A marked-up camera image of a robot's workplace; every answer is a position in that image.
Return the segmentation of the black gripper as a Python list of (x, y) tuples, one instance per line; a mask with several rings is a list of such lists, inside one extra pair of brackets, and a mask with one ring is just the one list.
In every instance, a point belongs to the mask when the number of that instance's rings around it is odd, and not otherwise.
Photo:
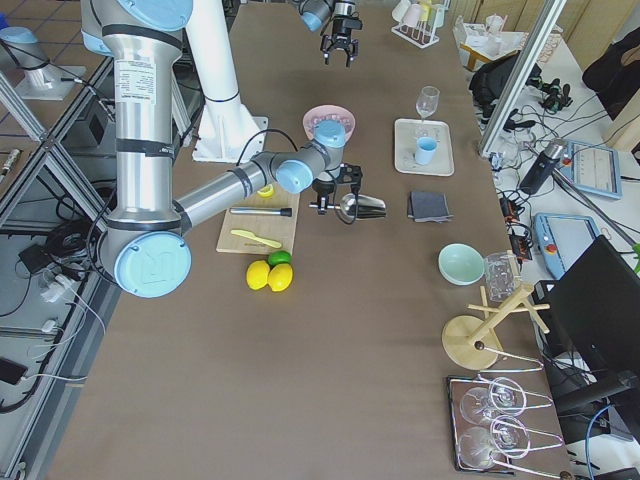
[(345, 66), (350, 67), (358, 55), (358, 40), (352, 38), (352, 31), (361, 30), (362, 21), (357, 16), (336, 15), (330, 23), (331, 34), (322, 35), (320, 46), (325, 65), (329, 65), (333, 50), (343, 50), (346, 55)]
[(312, 189), (317, 193), (316, 210), (318, 214), (326, 214), (330, 209), (330, 194), (333, 194), (339, 185), (348, 185), (353, 197), (350, 207), (350, 216), (356, 220), (359, 212), (359, 191), (362, 181), (362, 170), (358, 165), (343, 163), (333, 171), (323, 171), (324, 177), (312, 182)]

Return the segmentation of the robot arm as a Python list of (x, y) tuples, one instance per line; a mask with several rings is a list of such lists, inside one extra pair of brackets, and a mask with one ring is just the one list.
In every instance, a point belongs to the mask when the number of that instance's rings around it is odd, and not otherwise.
[(355, 1), (303, 0), (295, 1), (301, 20), (312, 31), (320, 31), (320, 51), (329, 64), (333, 51), (343, 51), (345, 66), (349, 68), (359, 53), (359, 41), (353, 31), (361, 31), (363, 22), (356, 11)]
[[(81, 14), (85, 46), (114, 61), (117, 204), (97, 251), (123, 290), (143, 298), (174, 291), (192, 263), (185, 234), (259, 189), (325, 196), (345, 173), (347, 134), (335, 120), (320, 122), (297, 151), (258, 146), (264, 122), (241, 101), (220, 2), (85, 1)], [(230, 169), (175, 198), (173, 67), (185, 50), (205, 102), (196, 156)]]

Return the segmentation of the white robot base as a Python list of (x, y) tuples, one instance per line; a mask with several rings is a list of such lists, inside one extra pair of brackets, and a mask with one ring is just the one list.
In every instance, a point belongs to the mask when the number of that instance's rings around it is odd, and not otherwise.
[(195, 0), (186, 32), (205, 97), (193, 158), (247, 161), (262, 151), (268, 119), (241, 101), (222, 3)]

